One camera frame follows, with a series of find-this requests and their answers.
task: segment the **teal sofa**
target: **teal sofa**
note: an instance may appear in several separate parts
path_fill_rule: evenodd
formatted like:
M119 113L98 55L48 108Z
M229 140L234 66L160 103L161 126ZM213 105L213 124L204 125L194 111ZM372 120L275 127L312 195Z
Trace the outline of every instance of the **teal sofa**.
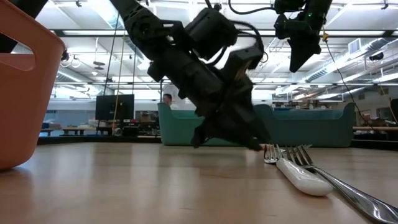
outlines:
M160 137L166 146L190 146L195 127L203 118L194 111L171 110L169 105L158 103ZM222 139L210 139L204 146L236 146Z
M273 144L349 147L353 139L354 103L342 110L273 111L268 105L254 109L269 129Z
M353 139L354 104L343 110L273 111L268 105L254 106L271 134L268 143L281 146L312 144L315 147L348 147ZM194 111L171 110L158 104L160 135L166 146L189 146L193 131L203 121ZM236 146L210 139L206 146Z

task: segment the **table surface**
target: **table surface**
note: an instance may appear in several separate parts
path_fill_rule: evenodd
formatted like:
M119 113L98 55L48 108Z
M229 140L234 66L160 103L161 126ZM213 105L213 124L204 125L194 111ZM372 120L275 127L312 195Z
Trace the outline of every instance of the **table surface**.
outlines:
M66 128L62 128L62 130L66 130L66 131L96 131L97 128L94 128L94 127L87 127L87 128L66 127Z
M398 131L398 127L353 127L355 131L372 131L373 129L376 131Z
M398 206L398 152L309 149L320 167ZM37 147L0 173L3 223L368 223L337 193L294 188L240 147L81 143Z

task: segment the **metal fork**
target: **metal fork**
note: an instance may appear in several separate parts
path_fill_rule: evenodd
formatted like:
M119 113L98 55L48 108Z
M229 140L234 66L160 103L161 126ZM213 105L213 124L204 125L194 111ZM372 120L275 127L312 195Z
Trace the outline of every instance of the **metal fork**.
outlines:
M324 170L316 167L306 150L299 146L287 148L282 156L310 172L316 172L325 178L347 201L356 207L365 217L374 223L398 223L398 208L374 198L333 177Z
M304 149L310 148L312 145L302 145ZM266 164L276 164L276 161L278 161L279 158L282 158L282 153L285 152L285 149L279 148L278 144L276 145L269 145L266 144L266 148L264 150L264 162Z

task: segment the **fork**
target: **fork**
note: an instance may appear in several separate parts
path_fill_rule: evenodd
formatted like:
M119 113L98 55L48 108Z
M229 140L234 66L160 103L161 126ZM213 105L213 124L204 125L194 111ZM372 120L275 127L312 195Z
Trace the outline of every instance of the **fork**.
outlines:
M398 223L398 208L393 207L377 198L374 198L343 181L333 177L326 171L314 165L306 150L299 146L295 149L288 148L285 157L303 167L316 172L325 178L347 201L357 208L366 218L374 223Z
M308 149L311 146L312 145L302 145L304 149ZM266 164L276 164L276 161L281 158L282 153L285 152L285 149L280 149L278 144L276 144L276 147L278 150L275 150L275 146L273 144L266 144L266 148L264 149L264 162Z
M301 192L312 196L325 196L333 191L333 187L319 176L305 170L302 167L282 158L282 150L278 145L266 145L264 162L276 164L278 169Z

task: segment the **orange bin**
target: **orange bin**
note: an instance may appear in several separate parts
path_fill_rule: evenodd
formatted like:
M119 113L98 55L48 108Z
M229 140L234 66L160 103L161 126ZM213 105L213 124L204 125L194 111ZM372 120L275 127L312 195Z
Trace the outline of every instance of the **orange bin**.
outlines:
M0 170L4 170L33 155L65 46L8 0L0 0L0 21L0 33L33 52L0 54Z

